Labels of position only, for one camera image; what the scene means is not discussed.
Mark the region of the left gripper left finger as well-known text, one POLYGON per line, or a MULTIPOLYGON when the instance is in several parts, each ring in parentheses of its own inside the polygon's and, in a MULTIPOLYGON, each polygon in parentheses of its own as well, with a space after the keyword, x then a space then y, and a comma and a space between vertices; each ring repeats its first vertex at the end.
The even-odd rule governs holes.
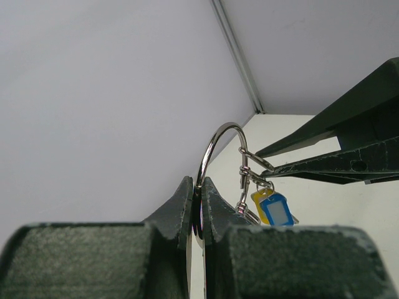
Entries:
POLYGON ((141 222, 22 226, 1 253, 2 298, 188 298, 193 180, 141 222))

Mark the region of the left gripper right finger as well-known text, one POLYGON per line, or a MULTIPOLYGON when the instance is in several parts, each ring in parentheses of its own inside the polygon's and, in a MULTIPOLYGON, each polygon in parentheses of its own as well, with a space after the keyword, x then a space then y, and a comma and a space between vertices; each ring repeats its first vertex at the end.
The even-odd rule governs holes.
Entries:
POLYGON ((372 239, 345 226, 252 225, 202 188, 206 298, 396 298, 372 239))

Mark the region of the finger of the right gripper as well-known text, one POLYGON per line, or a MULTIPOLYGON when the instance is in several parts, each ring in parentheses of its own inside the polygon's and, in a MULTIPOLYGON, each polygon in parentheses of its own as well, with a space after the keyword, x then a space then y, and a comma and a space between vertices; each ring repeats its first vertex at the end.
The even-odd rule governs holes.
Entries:
POLYGON ((263 171, 263 178, 293 177, 333 184, 398 180, 398 137, 347 151, 335 151, 263 171))
POLYGON ((398 96, 398 58, 391 58, 283 139, 260 149, 262 158, 314 145, 337 134, 347 122, 382 106, 398 96))

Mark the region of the large keyring with coloured keys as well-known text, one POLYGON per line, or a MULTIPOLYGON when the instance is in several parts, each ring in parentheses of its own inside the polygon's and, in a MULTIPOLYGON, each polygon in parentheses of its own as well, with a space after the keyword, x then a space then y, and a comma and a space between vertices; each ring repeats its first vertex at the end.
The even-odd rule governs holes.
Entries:
POLYGON ((274 189, 274 185, 270 181, 266 181, 260 175, 256 174, 248 165, 248 160, 251 159, 256 162, 258 165, 262 166, 266 170, 271 172, 274 171, 274 167, 271 163, 266 160, 256 156, 248 150, 248 144, 246 141, 246 137, 244 135, 243 129, 235 122, 227 122, 221 125, 214 135, 211 137, 206 151, 204 152, 202 161, 200 163, 200 167, 198 170, 195 186, 193 189, 193 232, 196 236, 197 242, 201 245, 203 241, 203 216, 202 216, 202 190, 204 186, 204 181, 206 177, 206 171, 210 163, 211 156, 216 148, 216 144, 219 139, 224 135, 228 130, 235 130, 239 140, 240 147, 239 152, 241 154, 242 163, 239 168, 240 174, 240 189, 242 190, 239 201, 236 204, 234 210, 244 216, 252 224, 260 224, 261 220, 258 218, 255 213, 253 213, 246 204, 246 199, 248 197, 249 185, 250 183, 254 183, 257 187, 269 187, 274 189))

